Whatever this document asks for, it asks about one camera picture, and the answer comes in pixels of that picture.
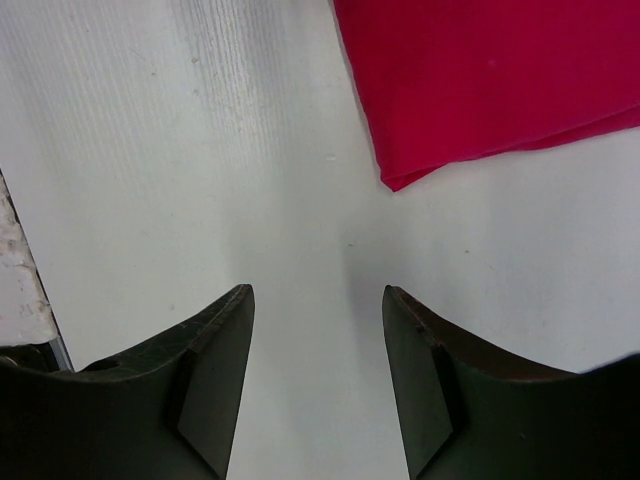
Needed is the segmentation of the red t shirt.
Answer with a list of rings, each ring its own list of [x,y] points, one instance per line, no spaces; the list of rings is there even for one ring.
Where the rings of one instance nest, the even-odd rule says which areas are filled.
[[[635,1],[338,1],[382,182],[639,124]]]

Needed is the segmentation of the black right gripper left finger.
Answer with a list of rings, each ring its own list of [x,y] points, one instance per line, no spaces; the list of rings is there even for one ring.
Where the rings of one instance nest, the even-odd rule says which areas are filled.
[[[225,478],[254,311],[241,284],[77,372],[1,360],[2,477]]]

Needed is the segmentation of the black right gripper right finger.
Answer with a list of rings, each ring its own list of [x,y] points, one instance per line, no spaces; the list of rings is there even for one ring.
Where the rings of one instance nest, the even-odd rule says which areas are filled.
[[[400,287],[383,327],[413,479],[635,479],[639,358],[584,373],[506,351]]]

